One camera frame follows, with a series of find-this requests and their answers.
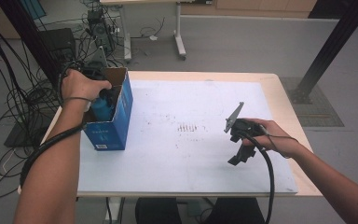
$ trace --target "desk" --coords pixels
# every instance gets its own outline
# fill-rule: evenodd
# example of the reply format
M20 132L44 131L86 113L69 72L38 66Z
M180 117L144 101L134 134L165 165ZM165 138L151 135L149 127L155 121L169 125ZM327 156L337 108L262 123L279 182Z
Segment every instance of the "desk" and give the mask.
M128 63L131 60L131 37L127 31L126 24L126 13L124 5L126 4L146 4L146 3L165 3L174 2L176 3L176 30L173 36L175 37L176 46L179 51L179 55L183 60L186 59L186 51L183 45L182 36L180 34L180 14L181 14L181 1L185 0L101 0L102 5L113 5L116 6L121 18L121 26L124 34L124 60Z
M130 71L130 80L169 80L169 81L205 81L205 80L213 80L213 81L221 81L221 82L256 82L260 83L261 88L266 97L268 107L271 113L272 118L281 125L281 127L286 130L289 134L291 134L294 138L296 138L301 144L305 147L311 149L310 143L307 140L306 135L304 134L301 125L298 122L296 114L286 96L286 93L282 87L282 84L278 77L273 74L255 74L255 73L195 73L195 72L135 72ZM92 145L89 144L88 150L92 149ZM103 153L109 152L98 152L99 155L103 155ZM293 161L289 160L290 169L294 174L294 179L297 185L297 194L291 194L295 196L320 196L322 195L319 190L311 183L311 181L307 178L307 176L303 173L303 171L298 167L298 165ZM115 178L115 174L119 171L112 172L112 178ZM92 183L92 176L89 177L87 181ZM222 194L216 192L209 193L198 193L198 192L176 192L176 193L161 193L156 191L148 191L148 192L123 192L123 191L104 191L104 192L86 192L79 191L78 196L97 196L97 197L121 197L121 196L268 196L267 193L263 194L249 194L247 192L237 192L231 194ZM277 194L277 196L290 196L287 194Z

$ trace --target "white desk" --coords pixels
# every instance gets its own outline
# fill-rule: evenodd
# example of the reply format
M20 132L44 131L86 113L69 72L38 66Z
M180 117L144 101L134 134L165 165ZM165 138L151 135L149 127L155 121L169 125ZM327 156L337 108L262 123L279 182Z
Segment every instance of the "white desk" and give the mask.
M118 8L121 17L121 26L124 34L124 60L128 63L131 60L131 37L130 33L127 31L126 24L126 13L124 6L127 4L147 4L147 3L166 3L173 2L176 3L176 30L173 33L173 36L176 41L176 46L179 51L179 55L183 60L186 59L185 46L183 45L182 36L180 34L180 14L181 14L181 1L185 0L101 0L103 5L113 5Z
M267 100L267 104L269 107L270 115L274 120L278 122L278 124L281 125L281 127L286 130L289 134L291 134L294 138L296 138L301 144L303 144L305 147L310 149L310 144L307 140L306 135L304 134L298 119L296 117L296 114L285 94L285 91L282 87L282 84L278 77L273 74L246 74L246 73L189 73L189 72L135 72L130 71L130 81L135 80L169 80L169 81L201 81L204 82L205 80L213 80L213 81L223 81L223 82L256 82L260 83L261 88L264 92L264 95ZM161 130L161 137L164 137L165 133L163 130ZM151 189L151 187L145 186L145 190L132 190L134 189L133 186L128 185L127 189L106 189L104 186L101 187L101 190L98 190L98 188L94 188L94 190L84 190L86 188L89 188L90 185L95 185L96 187L103 185L103 182L99 182L98 180L98 171L103 171L103 175L106 175L106 170L108 170L108 174L111 177L108 181L112 182L115 181L115 179L120 179L120 181L126 181L126 179L129 179L130 181L128 184L133 184L133 179L139 178L139 179L145 179L148 178L148 176L138 176L136 173L136 170L129 170L128 167L116 167L116 170L111 170L111 168L106 167L106 164L109 164L109 162L122 162L122 160L130 160L131 158L126 157L125 153L129 151L113 151L113 152L96 152L92 148L92 145L90 142L88 142L88 139L86 135L82 136L82 153L83 156L88 156L87 158L82 156L81 159L81 168L80 168L80 180L79 180L79 192L78 196L98 196L98 197L121 197L121 196L127 196L127 197L138 197L138 196L268 196L267 192L268 189L264 189L264 192L247 192L247 191L231 191L229 193L224 192L223 190L219 192L213 192L208 191L207 189L199 190L199 189L187 189L187 190L166 190L161 191L161 189ZM225 142L229 143L229 134L227 134L227 140L224 140ZM221 160L223 161L222 164L226 164L227 160L230 156L233 156L233 152L236 153L238 149L238 145L232 143L232 148L228 149L231 150L231 153L228 153L225 156L222 156ZM155 153L153 151L153 148L145 148L145 151L143 154L137 155L137 159L135 161L139 162L140 158L142 156L147 157L147 154L153 154ZM115 160L111 160L112 155L116 154ZM156 161L161 162L161 158L156 155ZM297 193L296 194L288 194L288 193L282 193L277 194L277 196L320 196L322 195L319 190L316 189L316 187L311 183L311 181L306 177L306 175L302 172L302 170L298 167L298 165L293 160L288 160L290 169L293 172L294 179L296 181L297 186ZM238 167L241 169L243 166L243 163L239 165ZM152 171L157 172L158 167L152 166ZM202 182L203 176L200 177L200 179L197 180L197 182ZM213 179L215 179L216 182L222 181L222 179L219 179L219 177L214 176ZM169 185L170 179L161 179L156 181L167 181L165 185ZM241 182L241 176L237 176L237 180L232 180Z

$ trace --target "gray floor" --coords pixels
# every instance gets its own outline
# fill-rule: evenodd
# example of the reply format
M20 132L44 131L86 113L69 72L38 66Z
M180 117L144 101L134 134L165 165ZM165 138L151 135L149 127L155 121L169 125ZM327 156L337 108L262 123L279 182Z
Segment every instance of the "gray floor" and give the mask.
M134 39L130 70L257 72L279 77L303 77L336 21L264 20L239 18L183 17L182 36L187 57L182 61L172 38L173 24L167 23L158 41ZM16 48L21 45L11 42ZM345 127L305 128L318 156L358 183L358 28L318 83ZM5 108L7 88L0 77L0 116ZM14 120L0 125L0 158ZM16 188L18 178L0 185L0 194ZM0 223L10 223L18 195L0 199ZM127 199L123 224L134 222L135 199ZM268 199L259 199L264 214ZM180 205L183 223L197 223ZM76 223L103 223L104 199L81 198ZM276 198L271 223L343 223L323 197Z

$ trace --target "cardboard box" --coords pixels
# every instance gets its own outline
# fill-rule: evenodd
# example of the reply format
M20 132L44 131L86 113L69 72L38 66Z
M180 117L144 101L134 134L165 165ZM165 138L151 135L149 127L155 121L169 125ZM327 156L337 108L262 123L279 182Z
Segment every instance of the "cardboard box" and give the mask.
M124 150L131 118L132 91L127 68L106 68L106 78L114 87L120 87L114 99L114 116L110 121L96 121L90 109L85 115L84 130L96 150Z

